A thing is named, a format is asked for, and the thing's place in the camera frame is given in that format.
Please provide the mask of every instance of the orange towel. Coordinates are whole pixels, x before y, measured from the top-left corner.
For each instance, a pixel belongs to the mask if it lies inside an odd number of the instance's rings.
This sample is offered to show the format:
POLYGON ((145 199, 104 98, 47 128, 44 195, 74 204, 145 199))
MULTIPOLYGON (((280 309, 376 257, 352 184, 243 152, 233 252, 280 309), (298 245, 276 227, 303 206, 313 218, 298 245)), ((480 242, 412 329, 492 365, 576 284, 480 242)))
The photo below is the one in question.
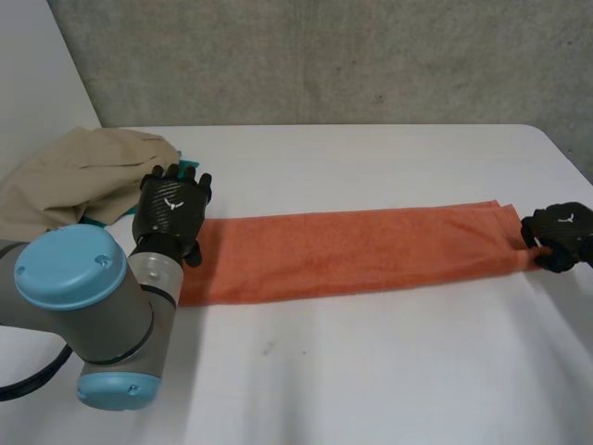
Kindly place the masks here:
POLYGON ((523 271, 513 206, 207 220, 204 262, 185 269, 181 305, 242 304, 433 285, 523 271))

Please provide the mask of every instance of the table surface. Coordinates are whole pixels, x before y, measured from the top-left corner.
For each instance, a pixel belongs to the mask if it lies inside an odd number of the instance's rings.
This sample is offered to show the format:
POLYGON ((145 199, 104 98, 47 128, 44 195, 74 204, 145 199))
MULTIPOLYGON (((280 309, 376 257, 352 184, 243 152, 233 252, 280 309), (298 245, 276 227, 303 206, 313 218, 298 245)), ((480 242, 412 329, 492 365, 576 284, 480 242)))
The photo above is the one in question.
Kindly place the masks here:
MULTIPOLYGON (((593 188, 522 125, 154 127, 213 175, 209 217, 496 199, 521 215, 593 188)), ((131 219, 109 230, 129 252, 131 219)), ((253 306, 182 308, 158 400, 81 405, 72 358, 0 404, 0 443, 591 443, 593 271, 253 306)), ((61 339, 0 329, 0 385, 61 339)))

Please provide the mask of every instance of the carbon fiber hand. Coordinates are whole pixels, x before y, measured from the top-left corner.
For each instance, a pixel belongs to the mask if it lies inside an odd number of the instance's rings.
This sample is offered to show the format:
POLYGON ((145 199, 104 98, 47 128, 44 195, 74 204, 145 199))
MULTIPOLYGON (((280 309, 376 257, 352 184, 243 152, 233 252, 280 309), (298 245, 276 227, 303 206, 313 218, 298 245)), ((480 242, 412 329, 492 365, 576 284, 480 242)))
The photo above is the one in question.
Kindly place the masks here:
POLYGON ((521 235, 528 247, 537 243, 551 249, 536 263, 549 271, 560 273, 579 261, 593 266, 593 211, 578 202, 554 204, 536 210, 534 216, 521 221, 521 235))
POLYGON ((191 267, 202 262, 196 238, 204 222, 206 206, 212 198, 212 177, 204 173, 195 181, 196 169, 189 166, 180 177, 179 165, 171 164, 163 175, 156 166, 142 180, 132 234, 139 246, 155 235, 175 240, 181 257, 191 267))

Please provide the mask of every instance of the blue end cap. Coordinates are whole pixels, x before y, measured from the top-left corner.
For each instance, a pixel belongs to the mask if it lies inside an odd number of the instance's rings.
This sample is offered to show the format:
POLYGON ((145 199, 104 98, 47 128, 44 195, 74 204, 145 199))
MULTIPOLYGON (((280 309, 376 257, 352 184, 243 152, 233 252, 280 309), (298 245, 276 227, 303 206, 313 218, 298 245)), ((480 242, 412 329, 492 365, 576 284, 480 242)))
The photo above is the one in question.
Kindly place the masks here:
POLYGON ((141 410, 157 397, 160 378, 138 373, 81 375, 76 395, 97 410, 141 410))
POLYGON ((126 254, 108 232, 76 224, 47 232, 23 249, 15 284, 35 306, 72 311, 109 296, 127 268, 126 254))

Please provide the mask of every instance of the crumpled cloth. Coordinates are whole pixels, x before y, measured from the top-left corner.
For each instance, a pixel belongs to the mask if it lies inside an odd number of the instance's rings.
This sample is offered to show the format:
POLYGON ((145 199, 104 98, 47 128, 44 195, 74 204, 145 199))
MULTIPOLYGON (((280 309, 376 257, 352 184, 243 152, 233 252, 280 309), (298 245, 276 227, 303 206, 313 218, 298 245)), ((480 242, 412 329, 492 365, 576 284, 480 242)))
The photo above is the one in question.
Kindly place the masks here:
POLYGON ((179 161, 161 136, 75 128, 16 168, 0 187, 0 238, 32 241, 84 215, 114 223, 135 206, 155 165, 179 161))

